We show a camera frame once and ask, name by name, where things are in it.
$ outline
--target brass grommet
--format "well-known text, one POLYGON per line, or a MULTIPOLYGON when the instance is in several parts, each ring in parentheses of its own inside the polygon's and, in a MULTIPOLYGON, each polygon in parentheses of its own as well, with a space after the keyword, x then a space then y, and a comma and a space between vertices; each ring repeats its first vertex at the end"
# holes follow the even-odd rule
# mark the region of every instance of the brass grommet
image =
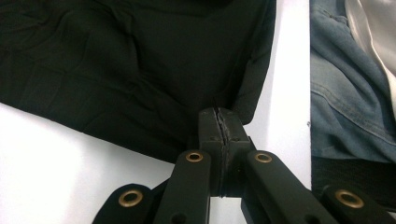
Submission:
POLYGON ((335 198, 344 205, 351 207, 351 208, 362 208, 364 206, 363 200, 356 194, 346 190, 346 189, 339 189, 335 192, 335 198), (349 196, 354 201, 349 201, 343 198, 343 196, 349 196))
POLYGON ((265 153, 257 153, 255 158, 256 158, 256 161, 264 162, 264 163, 272 161, 272 158, 268 154, 265 154, 265 153))
POLYGON ((190 162, 198 162, 201 161, 203 158, 204 156, 198 152, 191 152, 186 156, 186 160, 190 162))
POLYGON ((137 189, 130 189, 121 194, 119 197, 119 204, 122 207, 133 207, 139 204, 143 200, 143 194, 137 189), (128 195, 134 194, 135 198, 132 200, 127 200, 125 197, 128 195))

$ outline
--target white surface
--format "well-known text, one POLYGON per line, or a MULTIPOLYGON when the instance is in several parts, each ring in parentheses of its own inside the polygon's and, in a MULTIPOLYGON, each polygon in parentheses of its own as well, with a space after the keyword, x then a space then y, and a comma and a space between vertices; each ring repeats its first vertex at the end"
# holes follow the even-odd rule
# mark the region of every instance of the white surface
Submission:
MULTIPOLYGON (((307 0, 277 2, 270 72, 257 116, 247 126, 256 146, 275 152, 307 187, 308 11, 307 0)), ((91 223, 114 189, 129 183, 153 188, 172 169, 173 164, 0 104, 2 224, 91 223)), ((240 200, 212 199, 210 223, 246 223, 240 200)))
POLYGON ((278 1, 269 72, 245 130, 257 149, 275 153, 311 189, 309 126, 309 1, 278 1))

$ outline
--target black fabric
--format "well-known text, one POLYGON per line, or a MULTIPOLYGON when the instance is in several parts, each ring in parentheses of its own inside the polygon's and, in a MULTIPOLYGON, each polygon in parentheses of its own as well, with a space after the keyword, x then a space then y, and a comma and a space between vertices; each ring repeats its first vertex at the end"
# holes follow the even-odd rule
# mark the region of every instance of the black fabric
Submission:
POLYGON ((312 157, 312 192, 319 197, 331 183, 360 189, 387 210, 396 212, 396 164, 312 157))
POLYGON ((175 161, 198 111, 251 120, 274 23, 262 0, 1 1, 0 102, 175 161))

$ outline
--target blue denim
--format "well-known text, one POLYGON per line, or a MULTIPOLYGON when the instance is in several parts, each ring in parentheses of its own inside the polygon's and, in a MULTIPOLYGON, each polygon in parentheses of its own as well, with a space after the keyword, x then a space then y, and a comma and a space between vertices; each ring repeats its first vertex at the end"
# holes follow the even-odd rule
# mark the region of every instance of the blue denim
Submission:
POLYGON ((396 162, 389 84, 353 39, 343 0, 311 0, 312 155, 396 162))

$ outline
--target white fabric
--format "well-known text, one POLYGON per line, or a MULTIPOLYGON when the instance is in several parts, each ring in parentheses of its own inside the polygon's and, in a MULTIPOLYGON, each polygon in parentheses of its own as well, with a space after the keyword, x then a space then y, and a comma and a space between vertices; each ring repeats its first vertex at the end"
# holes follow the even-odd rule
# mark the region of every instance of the white fabric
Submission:
POLYGON ((346 0, 346 16, 358 45, 387 74, 396 118, 396 1, 346 0))

